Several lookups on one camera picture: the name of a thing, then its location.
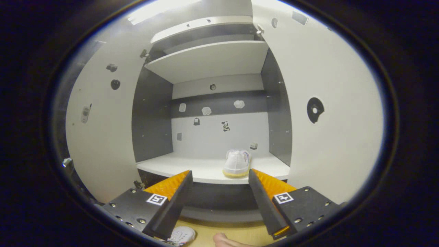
white cabinet door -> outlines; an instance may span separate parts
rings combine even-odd
[[[374,76],[347,42],[317,20],[302,13],[303,25],[292,18],[293,11],[301,17],[300,11],[276,0],[252,5],[253,23],[263,28],[288,93],[293,142],[288,183],[311,186],[336,203],[347,201],[381,149],[384,113]],[[324,106],[316,123],[306,110],[312,97]]]

black circular sticker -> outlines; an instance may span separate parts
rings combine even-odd
[[[116,90],[116,89],[118,89],[118,88],[120,87],[120,81],[114,79],[114,80],[111,81],[111,84],[110,84],[110,85],[111,85],[111,88],[112,88],[113,90]]]
[[[310,121],[313,124],[315,124],[319,119],[320,114],[322,114],[325,111],[325,109],[323,107],[322,102],[316,97],[314,97],[308,101],[306,111],[308,112],[308,117]]]

white sneaker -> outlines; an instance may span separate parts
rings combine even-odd
[[[250,170],[250,153],[247,150],[231,149],[226,155],[226,164],[223,169],[227,177],[244,177]]]
[[[195,239],[195,231],[187,226],[179,226],[174,228],[171,238],[168,241],[172,242],[174,246],[182,246]]]

white shelf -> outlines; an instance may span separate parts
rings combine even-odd
[[[228,178],[223,174],[224,159],[189,159],[181,158],[175,153],[137,163],[137,168],[165,177],[174,176],[186,170],[192,170],[194,182],[211,184],[248,184],[244,178]],[[280,180],[287,179],[290,167],[269,154],[266,157],[252,158],[251,168],[267,173]]]
[[[227,41],[181,50],[156,59],[145,68],[176,84],[215,76],[261,73],[265,41]]]
[[[206,17],[185,22],[156,33],[151,39],[151,44],[157,43],[177,34],[193,31],[199,28],[227,24],[253,24],[253,18],[248,15],[229,15]]]

wooden floor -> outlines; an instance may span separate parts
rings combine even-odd
[[[225,233],[229,239],[256,246],[265,246],[278,241],[274,241],[268,235],[262,222],[218,223],[181,218],[176,223],[175,227],[177,226],[187,226],[196,232],[195,240],[186,244],[185,247],[214,247],[212,237],[218,232]]]

